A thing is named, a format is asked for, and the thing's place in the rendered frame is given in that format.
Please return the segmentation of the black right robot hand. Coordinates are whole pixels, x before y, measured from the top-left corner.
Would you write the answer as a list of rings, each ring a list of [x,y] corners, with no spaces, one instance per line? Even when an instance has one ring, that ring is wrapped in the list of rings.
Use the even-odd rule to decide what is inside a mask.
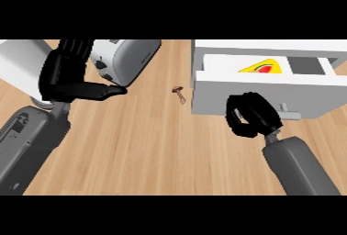
[[[272,104],[254,92],[227,97],[224,118],[233,133],[245,138],[267,136],[283,126]]]

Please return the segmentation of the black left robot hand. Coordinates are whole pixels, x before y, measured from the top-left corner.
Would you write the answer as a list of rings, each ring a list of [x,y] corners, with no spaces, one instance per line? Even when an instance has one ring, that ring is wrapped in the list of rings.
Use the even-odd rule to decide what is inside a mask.
[[[38,81],[43,101],[103,101],[115,95],[127,94],[121,86],[84,81],[92,46],[93,39],[62,39],[58,48],[49,52]]]

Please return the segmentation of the white open drawer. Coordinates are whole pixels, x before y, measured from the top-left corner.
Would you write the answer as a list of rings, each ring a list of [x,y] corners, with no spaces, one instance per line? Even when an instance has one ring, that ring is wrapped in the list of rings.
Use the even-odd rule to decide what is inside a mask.
[[[267,59],[278,61],[281,73],[239,72]],[[190,112],[223,115],[227,97],[247,92],[261,94],[282,119],[317,118],[347,104],[347,75],[335,74],[325,58],[313,58],[297,73],[285,56],[207,54],[195,72]]]

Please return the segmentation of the white block appliance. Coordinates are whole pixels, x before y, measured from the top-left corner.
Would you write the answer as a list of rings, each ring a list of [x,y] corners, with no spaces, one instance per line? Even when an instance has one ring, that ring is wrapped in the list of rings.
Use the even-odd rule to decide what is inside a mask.
[[[43,39],[0,39],[0,78],[31,98],[34,105],[52,110],[41,100],[38,80],[50,46]]]

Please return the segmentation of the yellow wedge with red mark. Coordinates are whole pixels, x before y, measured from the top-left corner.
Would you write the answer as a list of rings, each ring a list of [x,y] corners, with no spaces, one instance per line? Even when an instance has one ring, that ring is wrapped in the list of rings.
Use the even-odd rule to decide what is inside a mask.
[[[281,73],[282,68],[275,59],[267,59],[254,65],[242,68],[239,70],[241,73]]]

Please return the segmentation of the grey and white toaster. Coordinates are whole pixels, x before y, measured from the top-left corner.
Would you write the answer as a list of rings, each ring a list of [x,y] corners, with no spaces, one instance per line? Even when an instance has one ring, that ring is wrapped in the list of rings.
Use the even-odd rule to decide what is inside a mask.
[[[128,87],[159,46],[159,39],[97,39],[90,58],[100,76],[118,86]]]

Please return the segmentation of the small brown mushroom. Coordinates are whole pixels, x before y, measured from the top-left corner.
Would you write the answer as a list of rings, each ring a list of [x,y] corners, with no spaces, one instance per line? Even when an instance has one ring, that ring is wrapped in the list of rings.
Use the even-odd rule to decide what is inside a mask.
[[[176,86],[176,87],[173,88],[173,93],[177,94],[179,100],[180,100],[180,104],[185,105],[185,104],[186,104],[186,98],[185,98],[185,96],[182,95],[182,90],[183,90],[183,86]]]

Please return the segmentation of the white cabinet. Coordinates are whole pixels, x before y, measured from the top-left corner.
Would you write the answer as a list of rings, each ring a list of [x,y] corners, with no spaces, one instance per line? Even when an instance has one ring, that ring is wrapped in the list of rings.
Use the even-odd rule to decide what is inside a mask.
[[[347,39],[195,39],[192,44],[217,53],[347,58]]]

